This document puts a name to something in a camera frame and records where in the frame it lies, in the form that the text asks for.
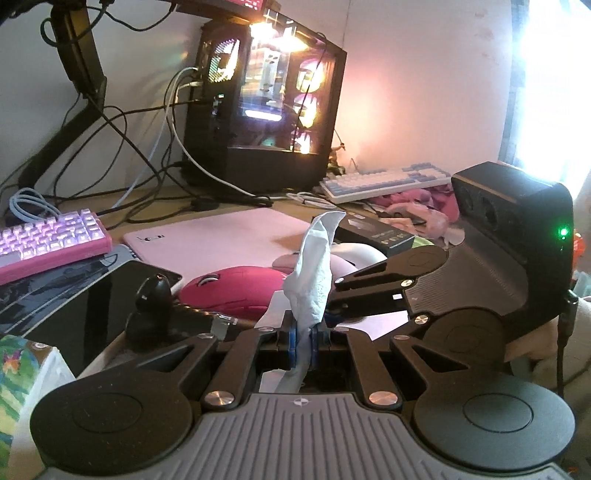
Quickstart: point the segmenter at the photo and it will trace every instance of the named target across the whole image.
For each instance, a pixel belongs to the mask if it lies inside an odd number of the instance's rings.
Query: gray ribbed surface
[[[431,457],[401,419],[359,406],[351,394],[255,394],[247,405],[203,417],[197,432],[159,465],[126,480],[485,480]],[[42,480],[90,480],[47,470]],[[519,480],[565,480],[550,465]]]
[[[417,280],[405,296],[411,313],[442,315],[481,307],[506,315],[527,300],[525,270],[501,247],[469,224],[466,239],[451,248],[442,267]]]

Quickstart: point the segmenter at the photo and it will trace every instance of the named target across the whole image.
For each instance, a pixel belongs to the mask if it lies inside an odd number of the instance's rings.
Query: wooden desk surface
[[[146,190],[139,189],[134,190],[127,202],[140,198],[141,196],[145,195]],[[160,196],[182,196],[184,192],[178,187],[165,187],[162,189]],[[62,206],[60,206],[60,210],[62,212],[69,212],[72,210],[80,210],[83,208],[88,208],[93,212],[98,212],[100,210],[105,210],[110,208],[119,198],[121,194],[113,194],[113,195],[104,195],[101,197],[95,197],[85,200],[74,200],[72,202],[66,202]],[[169,213],[173,213],[184,206],[188,206],[190,203],[189,200],[162,200],[154,202],[150,207],[146,208],[142,212],[134,217],[135,219],[142,219],[142,218],[154,218],[167,215]],[[125,223],[113,230],[110,231],[111,237],[113,241],[116,243],[120,243],[123,235],[128,232],[133,232],[136,230],[142,230],[145,228],[150,228],[152,226],[157,225],[166,225],[168,223],[175,223],[175,222],[182,222],[183,220],[190,220],[193,218],[201,218],[210,215],[221,215],[223,213],[230,213],[230,212],[237,212],[240,210],[248,210],[252,207],[247,206],[237,206],[237,205],[229,205],[229,204],[221,204],[220,208],[216,210],[210,210],[208,212],[187,212],[177,215],[173,218],[169,218],[167,220],[160,220],[158,222],[152,223],[141,223],[141,224],[130,224]],[[306,222],[311,222],[312,217],[319,215],[326,210],[307,207],[303,205],[299,205],[298,203],[294,202],[293,200],[276,200],[273,209],[279,212],[285,213],[286,215],[291,215],[292,217],[298,218],[300,220],[304,220]],[[108,215],[103,215],[100,219],[105,226],[114,225],[122,220],[127,214],[129,210],[122,210],[120,212],[110,213]]]

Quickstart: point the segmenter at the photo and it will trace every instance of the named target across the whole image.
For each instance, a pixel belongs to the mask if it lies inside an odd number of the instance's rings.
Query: illuminated keyboard
[[[410,189],[425,189],[450,183],[452,176],[430,163],[403,168],[347,173],[324,179],[320,186],[334,203],[352,202]]]
[[[111,236],[90,210],[7,228],[0,235],[0,285],[112,248]]]

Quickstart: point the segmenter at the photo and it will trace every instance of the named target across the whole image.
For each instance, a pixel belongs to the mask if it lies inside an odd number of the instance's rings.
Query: white computer mouse
[[[282,255],[277,258],[272,267],[280,272],[290,274],[294,271],[298,259],[298,252],[293,254]],[[337,255],[330,256],[330,272],[332,273],[333,282],[340,277],[349,275],[350,273],[357,272],[357,268],[345,259],[338,257]]]
[[[330,253],[353,264],[357,270],[387,259],[382,252],[366,244],[335,244],[330,247]]]

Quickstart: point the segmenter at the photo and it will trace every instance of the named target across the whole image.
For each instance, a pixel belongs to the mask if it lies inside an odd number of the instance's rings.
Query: tissue box
[[[0,338],[0,480],[30,480],[43,463],[29,430],[39,400],[74,380],[57,348],[6,335]]]
[[[348,213],[336,229],[335,240],[367,244],[392,257],[412,248],[414,235],[374,218]]]

